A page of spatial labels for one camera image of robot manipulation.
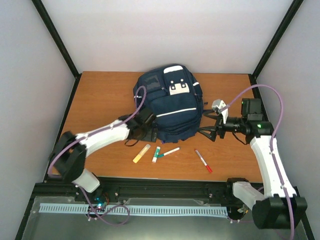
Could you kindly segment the yellow highlighter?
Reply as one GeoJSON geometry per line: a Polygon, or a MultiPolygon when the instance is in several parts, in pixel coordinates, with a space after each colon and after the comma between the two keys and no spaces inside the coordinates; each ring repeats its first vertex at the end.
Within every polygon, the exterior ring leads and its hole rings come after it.
{"type": "Polygon", "coordinates": [[[151,145],[146,144],[143,149],[134,157],[132,160],[135,164],[145,155],[145,153],[150,149],[151,145]]]}

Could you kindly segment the green white glue stick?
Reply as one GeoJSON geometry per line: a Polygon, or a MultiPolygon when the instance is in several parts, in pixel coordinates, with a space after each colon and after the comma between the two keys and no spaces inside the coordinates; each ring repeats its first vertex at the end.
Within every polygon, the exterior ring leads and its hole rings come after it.
{"type": "Polygon", "coordinates": [[[152,163],[156,163],[156,162],[157,162],[157,159],[158,159],[160,150],[161,150],[161,147],[160,147],[160,146],[157,146],[156,149],[155,149],[155,152],[154,152],[152,161],[151,161],[152,163]]]}

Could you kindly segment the green cap marker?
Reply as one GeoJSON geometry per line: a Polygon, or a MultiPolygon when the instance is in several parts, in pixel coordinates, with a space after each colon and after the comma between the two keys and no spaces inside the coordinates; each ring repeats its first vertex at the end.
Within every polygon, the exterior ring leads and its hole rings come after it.
{"type": "Polygon", "coordinates": [[[172,149],[172,150],[169,150],[169,151],[167,151],[167,152],[165,152],[165,153],[162,153],[162,154],[158,155],[158,158],[162,158],[162,157],[164,157],[164,156],[170,155],[170,154],[172,154],[172,153],[174,153],[174,152],[177,152],[177,151],[179,151],[179,150],[180,150],[180,147],[176,147],[176,148],[174,148],[174,149],[172,149]]]}

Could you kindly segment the navy blue backpack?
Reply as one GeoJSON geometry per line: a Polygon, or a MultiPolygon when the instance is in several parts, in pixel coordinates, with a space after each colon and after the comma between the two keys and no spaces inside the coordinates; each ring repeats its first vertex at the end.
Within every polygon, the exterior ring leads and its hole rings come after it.
{"type": "Polygon", "coordinates": [[[133,88],[146,88],[142,108],[155,115],[152,124],[163,143],[177,143],[193,137],[204,112],[203,91],[194,75],[182,64],[155,68],[141,75],[133,88]]]}

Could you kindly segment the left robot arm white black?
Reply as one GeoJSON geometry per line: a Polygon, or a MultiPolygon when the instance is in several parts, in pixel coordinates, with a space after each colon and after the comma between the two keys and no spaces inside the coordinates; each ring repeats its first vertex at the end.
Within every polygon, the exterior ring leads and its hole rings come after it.
{"type": "Polygon", "coordinates": [[[153,133],[156,116],[148,108],[132,115],[123,115],[112,123],[85,133],[63,133],[54,146],[49,160],[48,174],[56,169],[62,180],[86,191],[92,201],[103,198],[104,188],[96,175],[85,168],[86,158],[116,142],[143,140],[153,133]]]}

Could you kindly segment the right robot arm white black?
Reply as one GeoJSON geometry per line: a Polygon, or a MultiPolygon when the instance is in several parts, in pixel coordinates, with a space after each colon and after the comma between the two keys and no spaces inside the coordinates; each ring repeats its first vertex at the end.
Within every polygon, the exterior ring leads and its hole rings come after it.
{"type": "Polygon", "coordinates": [[[241,200],[252,212],[259,229],[295,229],[308,207],[305,198],[298,196],[291,185],[272,137],[274,127],[264,120],[261,100],[243,98],[241,117],[229,116],[223,100],[217,99],[204,116],[214,119],[213,126],[201,127],[198,132],[211,141],[225,137],[227,132],[245,136],[244,145],[252,149],[262,176],[263,191],[255,189],[243,178],[228,179],[234,198],[241,200]]]}

